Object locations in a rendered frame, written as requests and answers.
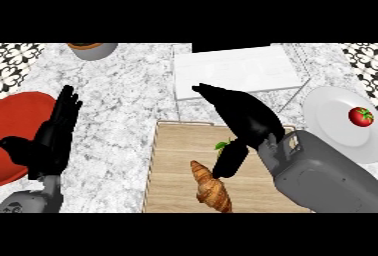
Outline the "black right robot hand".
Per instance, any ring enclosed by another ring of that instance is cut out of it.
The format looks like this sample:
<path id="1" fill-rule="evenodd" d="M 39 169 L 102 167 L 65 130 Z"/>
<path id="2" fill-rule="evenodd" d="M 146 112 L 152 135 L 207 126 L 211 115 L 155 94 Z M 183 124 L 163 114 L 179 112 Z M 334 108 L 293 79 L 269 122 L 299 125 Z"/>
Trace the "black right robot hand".
<path id="1" fill-rule="evenodd" d="M 275 135 L 276 141 L 282 140 L 284 125 L 271 107 L 247 92 L 228 90 L 204 83 L 194 86 L 192 90 L 214 106 L 237 136 L 237 139 L 225 146 L 213 167 L 216 179 L 231 178 L 248 156 L 248 148 L 259 150 L 271 134 Z"/>

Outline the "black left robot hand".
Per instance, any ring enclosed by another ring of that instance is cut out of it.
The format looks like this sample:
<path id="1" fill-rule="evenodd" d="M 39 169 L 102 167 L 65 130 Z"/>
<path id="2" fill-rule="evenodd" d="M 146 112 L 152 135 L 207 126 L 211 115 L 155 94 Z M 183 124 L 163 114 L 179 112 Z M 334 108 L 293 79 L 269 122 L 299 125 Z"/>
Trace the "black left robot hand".
<path id="1" fill-rule="evenodd" d="M 42 123 L 33 140 L 18 136 L 0 139 L 0 148 L 15 164 L 28 171 L 28 179 L 61 175 L 70 160 L 73 132 L 83 101 L 74 87 L 65 85 L 58 96 L 50 118 Z"/>

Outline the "lemon with green leaf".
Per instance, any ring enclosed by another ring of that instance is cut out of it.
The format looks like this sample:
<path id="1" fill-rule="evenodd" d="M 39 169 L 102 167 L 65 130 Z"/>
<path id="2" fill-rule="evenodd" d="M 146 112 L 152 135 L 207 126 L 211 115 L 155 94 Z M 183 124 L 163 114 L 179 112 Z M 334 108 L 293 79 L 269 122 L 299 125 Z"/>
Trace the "lemon with green leaf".
<path id="1" fill-rule="evenodd" d="M 216 144 L 216 146 L 214 146 L 214 150 L 217 150 L 217 151 L 219 151 L 219 153 L 217 153 L 217 157 L 220 156 L 222 151 L 223 151 L 225 147 L 231 144 L 231 142 L 232 142 L 232 140 L 231 140 L 231 137 L 229 137 L 229 140 L 228 140 L 226 142 L 225 142 L 225 141 L 222 141 L 222 142 L 219 142 L 219 143 Z"/>

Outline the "white tiered shelf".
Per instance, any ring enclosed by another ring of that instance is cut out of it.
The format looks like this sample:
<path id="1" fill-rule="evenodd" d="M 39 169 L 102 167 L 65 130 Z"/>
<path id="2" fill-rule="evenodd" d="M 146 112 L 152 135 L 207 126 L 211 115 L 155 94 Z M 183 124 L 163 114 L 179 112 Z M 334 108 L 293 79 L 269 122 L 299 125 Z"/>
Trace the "white tiered shelf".
<path id="1" fill-rule="evenodd" d="M 180 121 L 222 124 L 214 107 L 192 90 L 201 83 L 250 93 L 272 108 L 285 124 L 304 125 L 300 91 L 312 75 L 299 43 L 192 52 L 192 46 L 173 50 L 176 112 Z"/>

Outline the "wooden tray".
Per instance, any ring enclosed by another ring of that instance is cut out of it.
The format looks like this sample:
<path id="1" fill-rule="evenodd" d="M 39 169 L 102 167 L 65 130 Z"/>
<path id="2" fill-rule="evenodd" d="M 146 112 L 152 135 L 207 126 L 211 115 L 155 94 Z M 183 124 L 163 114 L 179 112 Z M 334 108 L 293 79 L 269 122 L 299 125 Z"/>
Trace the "wooden tray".
<path id="1" fill-rule="evenodd" d="M 226 126 L 208 122 L 158 121 L 155 127 L 145 213 L 216 213 L 197 199 L 198 183 L 191 161 L 213 169 L 219 142 L 234 140 Z M 235 213 L 309 213 L 276 190 L 257 152 L 250 154 L 232 178 L 222 178 Z"/>

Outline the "red plate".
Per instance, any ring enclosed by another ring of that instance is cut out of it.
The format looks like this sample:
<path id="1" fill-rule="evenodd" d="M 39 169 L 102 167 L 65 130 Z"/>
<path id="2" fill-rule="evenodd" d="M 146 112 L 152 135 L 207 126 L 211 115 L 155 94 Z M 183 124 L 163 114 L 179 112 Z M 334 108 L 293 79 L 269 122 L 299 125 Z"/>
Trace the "red plate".
<path id="1" fill-rule="evenodd" d="M 21 92 L 0 99 L 0 140 L 8 136 L 33 139 L 42 123 L 50 118 L 55 98 L 42 92 Z M 27 175 L 0 148 L 0 186 Z"/>

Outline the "white plate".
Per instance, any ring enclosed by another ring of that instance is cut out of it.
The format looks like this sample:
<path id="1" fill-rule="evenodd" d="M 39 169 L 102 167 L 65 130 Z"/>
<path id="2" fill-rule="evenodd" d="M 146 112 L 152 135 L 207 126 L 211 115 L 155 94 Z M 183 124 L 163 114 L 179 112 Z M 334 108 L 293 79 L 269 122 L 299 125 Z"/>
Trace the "white plate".
<path id="1" fill-rule="evenodd" d="M 374 116 L 368 127 L 349 119 L 353 108 L 366 108 Z M 378 163 L 378 111 L 369 101 L 340 87 L 325 86 L 312 90 L 303 103 L 309 131 L 356 163 Z"/>

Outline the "brown croissant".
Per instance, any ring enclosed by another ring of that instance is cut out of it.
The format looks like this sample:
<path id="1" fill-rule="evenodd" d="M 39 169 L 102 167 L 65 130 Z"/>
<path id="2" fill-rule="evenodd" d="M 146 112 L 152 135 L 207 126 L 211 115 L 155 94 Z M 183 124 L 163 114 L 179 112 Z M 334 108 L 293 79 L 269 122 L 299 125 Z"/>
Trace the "brown croissant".
<path id="1" fill-rule="evenodd" d="M 225 183 L 213 177 L 210 169 L 195 160 L 191 161 L 191 168 L 198 183 L 197 199 L 210 208 L 222 213 L 232 212 L 232 200 Z"/>

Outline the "red tomato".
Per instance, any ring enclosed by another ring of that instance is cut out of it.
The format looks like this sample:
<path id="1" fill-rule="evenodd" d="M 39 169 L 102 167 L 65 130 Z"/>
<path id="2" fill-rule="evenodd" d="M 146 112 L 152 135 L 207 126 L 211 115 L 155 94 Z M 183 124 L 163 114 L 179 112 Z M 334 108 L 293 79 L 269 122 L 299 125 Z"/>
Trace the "red tomato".
<path id="1" fill-rule="evenodd" d="M 349 119 L 352 123 L 359 127 L 368 127 L 374 123 L 374 115 L 371 111 L 364 107 L 355 107 L 349 111 Z"/>

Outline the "grey pot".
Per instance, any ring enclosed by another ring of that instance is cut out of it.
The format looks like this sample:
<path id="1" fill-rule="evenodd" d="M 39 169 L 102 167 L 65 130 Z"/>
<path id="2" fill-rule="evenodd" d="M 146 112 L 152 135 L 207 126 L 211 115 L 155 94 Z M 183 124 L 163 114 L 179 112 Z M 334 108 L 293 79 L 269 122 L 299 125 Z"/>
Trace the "grey pot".
<path id="1" fill-rule="evenodd" d="M 117 46 L 117 43 L 68 43 L 76 56 L 86 61 L 96 61 L 108 57 Z"/>

